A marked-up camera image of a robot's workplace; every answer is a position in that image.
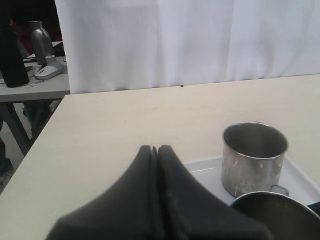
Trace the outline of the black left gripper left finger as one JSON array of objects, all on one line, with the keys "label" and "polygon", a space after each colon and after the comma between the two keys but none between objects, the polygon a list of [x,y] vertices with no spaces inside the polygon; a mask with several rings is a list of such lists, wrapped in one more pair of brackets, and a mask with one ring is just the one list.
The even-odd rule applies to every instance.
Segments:
[{"label": "black left gripper left finger", "polygon": [[103,194],[61,217],[48,240],[156,240],[157,150],[141,146],[124,174]]}]

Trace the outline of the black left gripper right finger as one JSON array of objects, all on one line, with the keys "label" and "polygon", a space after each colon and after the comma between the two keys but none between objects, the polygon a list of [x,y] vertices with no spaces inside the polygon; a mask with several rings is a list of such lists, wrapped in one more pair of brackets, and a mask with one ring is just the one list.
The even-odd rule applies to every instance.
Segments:
[{"label": "black left gripper right finger", "polygon": [[271,240],[261,222],[223,203],[185,168],[169,145],[158,149],[157,185],[167,236],[173,240]]}]

